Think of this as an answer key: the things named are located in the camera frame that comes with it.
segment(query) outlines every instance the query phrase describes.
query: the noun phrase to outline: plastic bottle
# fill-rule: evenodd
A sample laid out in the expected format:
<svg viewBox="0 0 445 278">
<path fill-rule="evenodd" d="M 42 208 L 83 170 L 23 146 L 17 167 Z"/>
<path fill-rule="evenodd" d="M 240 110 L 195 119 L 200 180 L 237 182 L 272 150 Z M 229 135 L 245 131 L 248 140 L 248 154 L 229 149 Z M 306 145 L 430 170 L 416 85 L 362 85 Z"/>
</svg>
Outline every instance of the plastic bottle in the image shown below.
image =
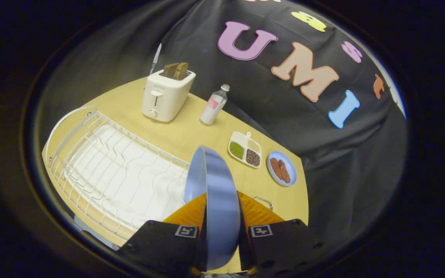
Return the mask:
<svg viewBox="0 0 445 278">
<path fill-rule="evenodd" d="M 212 125 L 217 115 L 228 101 L 226 93 L 229 92 L 229 85 L 223 84 L 221 90 L 212 93 L 207 105 L 205 106 L 202 115 L 200 116 L 200 122 L 204 125 Z"/>
</svg>

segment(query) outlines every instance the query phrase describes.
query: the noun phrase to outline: white toaster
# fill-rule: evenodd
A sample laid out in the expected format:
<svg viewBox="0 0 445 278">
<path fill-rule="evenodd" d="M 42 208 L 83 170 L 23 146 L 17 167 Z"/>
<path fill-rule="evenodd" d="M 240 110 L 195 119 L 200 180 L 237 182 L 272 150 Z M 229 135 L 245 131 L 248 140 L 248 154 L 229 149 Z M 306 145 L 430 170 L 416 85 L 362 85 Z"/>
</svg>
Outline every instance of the white toaster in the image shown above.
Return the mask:
<svg viewBox="0 0 445 278">
<path fill-rule="evenodd" d="M 195 73 L 187 70 L 183 80 L 175 80 L 155 72 L 147 77 L 143 90 L 142 113 L 161 122 L 169 122 L 175 118 L 187 96 Z"/>
</svg>

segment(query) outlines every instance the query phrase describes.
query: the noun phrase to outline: toaster lever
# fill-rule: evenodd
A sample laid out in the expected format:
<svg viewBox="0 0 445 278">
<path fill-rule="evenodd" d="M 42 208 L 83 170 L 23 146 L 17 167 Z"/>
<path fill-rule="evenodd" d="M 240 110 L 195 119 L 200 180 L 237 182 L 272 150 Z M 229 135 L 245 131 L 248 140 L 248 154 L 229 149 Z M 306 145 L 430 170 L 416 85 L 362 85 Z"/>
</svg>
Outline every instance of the toaster lever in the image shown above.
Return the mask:
<svg viewBox="0 0 445 278">
<path fill-rule="evenodd" d="M 150 92 L 154 97 L 162 97 L 163 93 L 158 90 L 153 90 Z"/>
</svg>

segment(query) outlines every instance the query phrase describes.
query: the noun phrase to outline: wire rack handle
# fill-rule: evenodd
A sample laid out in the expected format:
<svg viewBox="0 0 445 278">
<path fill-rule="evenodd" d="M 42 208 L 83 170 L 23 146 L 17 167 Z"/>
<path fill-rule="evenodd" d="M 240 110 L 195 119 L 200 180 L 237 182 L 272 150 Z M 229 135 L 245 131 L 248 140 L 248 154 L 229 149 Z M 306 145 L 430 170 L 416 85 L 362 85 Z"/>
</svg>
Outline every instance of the wire rack handle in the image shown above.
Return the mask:
<svg viewBox="0 0 445 278">
<path fill-rule="evenodd" d="M 56 131 L 56 129 L 72 114 L 74 114 L 75 112 L 81 111 L 81 110 L 86 110 L 86 109 L 93 109 L 93 112 L 97 111 L 97 108 L 95 106 L 84 106 L 84 107 L 80 107 L 77 109 L 74 109 L 72 111 L 70 111 L 68 114 L 66 114 L 63 118 L 61 118 L 57 124 L 54 126 L 53 130 L 51 130 L 51 133 L 49 134 L 49 138 L 46 142 L 46 156 L 45 158 L 47 159 L 48 156 L 48 148 L 49 148 L 49 142 L 51 141 L 51 137 L 53 137 L 54 132 Z"/>
</svg>

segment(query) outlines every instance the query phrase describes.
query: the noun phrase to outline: table surface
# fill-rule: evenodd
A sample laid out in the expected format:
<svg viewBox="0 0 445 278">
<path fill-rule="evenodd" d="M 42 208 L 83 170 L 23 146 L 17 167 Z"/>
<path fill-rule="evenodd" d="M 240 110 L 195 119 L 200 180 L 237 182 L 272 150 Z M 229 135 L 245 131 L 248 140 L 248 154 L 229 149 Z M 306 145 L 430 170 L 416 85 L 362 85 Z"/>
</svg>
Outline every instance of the table surface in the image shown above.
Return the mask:
<svg viewBox="0 0 445 278">
<path fill-rule="evenodd" d="M 274 206 L 273 211 L 285 220 L 299 218 L 305 224 L 308 224 L 307 184 L 302 162 L 298 156 L 225 111 L 219 113 L 213 125 L 202 125 L 199 122 L 199 117 L 207 102 L 190 93 L 173 121 L 162 123 L 147 118 L 141 112 L 145 82 L 146 78 L 142 78 L 124 84 L 96 97 L 84 104 L 84 106 L 95 106 L 102 114 L 125 129 L 186 162 L 191 161 L 191 157 L 198 146 L 204 145 L 212 148 L 228 164 L 238 191 L 250 197 L 261 197 L 269 200 Z M 49 153 L 53 153 L 56 150 L 58 144 L 75 126 L 76 122 L 64 121 L 56 129 L 52 140 L 49 142 Z M 261 167 L 254 169 L 230 156 L 228 143 L 234 131 L 241 132 L 242 134 L 251 132 L 252 139 L 258 142 L 262 149 Z M 294 185 L 290 187 L 279 185 L 267 170 L 267 156 L 274 150 L 285 153 L 294 164 L 298 176 Z M 44 151 L 42 155 L 49 173 Z M 125 243 L 123 240 L 119 241 L 115 237 L 108 235 L 109 232 L 104 227 L 97 224 L 94 225 L 94 222 L 88 220 L 88 217 L 83 215 L 74 204 L 72 205 L 66 200 L 65 203 L 96 232 L 115 244 L 123 245 Z M 210 272 L 234 273 L 239 271 L 241 269 L 237 250 L 227 265 Z"/>
</svg>

